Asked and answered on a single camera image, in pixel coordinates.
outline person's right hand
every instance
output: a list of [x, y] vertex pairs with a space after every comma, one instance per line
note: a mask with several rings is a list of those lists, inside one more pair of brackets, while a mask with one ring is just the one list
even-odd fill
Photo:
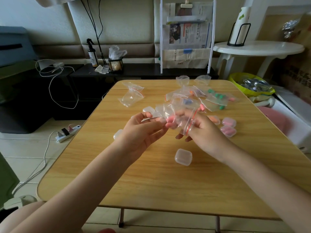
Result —
[[[184, 109], [175, 113], [176, 116], [192, 116], [192, 110]], [[204, 114], [195, 115], [195, 124], [189, 130], [186, 142], [193, 140], [204, 152], [217, 160], [223, 162], [224, 155], [228, 149], [235, 145], [220, 131], [220, 129]], [[172, 127], [172, 123], [167, 123], [166, 127]], [[176, 139], [181, 139], [182, 134], [178, 134]]]

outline blue storage box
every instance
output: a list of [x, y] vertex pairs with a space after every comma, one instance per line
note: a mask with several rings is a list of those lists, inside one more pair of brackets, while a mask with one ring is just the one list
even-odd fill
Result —
[[37, 59], [25, 28], [0, 26], [0, 66]]

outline bottle label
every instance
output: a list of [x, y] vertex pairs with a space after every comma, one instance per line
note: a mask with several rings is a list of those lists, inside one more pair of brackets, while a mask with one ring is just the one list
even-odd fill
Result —
[[98, 65], [97, 65], [97, 62], [96, 62], [95, 52], [89, 52], [89, 56], [90, 56], [90, 59], [91, 59], [92, 66], [97, 67]]

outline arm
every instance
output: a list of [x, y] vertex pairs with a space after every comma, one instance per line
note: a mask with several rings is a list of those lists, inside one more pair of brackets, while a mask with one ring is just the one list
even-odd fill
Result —
[[[177, 115], [190, 116], [184, 110]], [[232, 168], [246, 184], [295, 232], [311, 232], [311, 194], [287, 181], [233, 144], [208, 117], [197, 114], [195, 127], [185, 141], [193, 141], [206, 153]]]
[[166, 121], [150, 119], [141, 122], [150, 117], [152, 115], [146, 112], [131, 118], [109, 147], [12, 232], [78, 232], [127, 168], [166, 133], [167, 129], [163, 128]]

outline forearm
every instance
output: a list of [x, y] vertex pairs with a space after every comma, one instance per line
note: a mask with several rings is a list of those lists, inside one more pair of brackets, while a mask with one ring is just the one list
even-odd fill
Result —
[[124, 155], [109, 146], [13, 232], [78, 232], [129, 165]]
[[295, 232], [310, 232], [311, 195], [234, 146], [224, 161]]

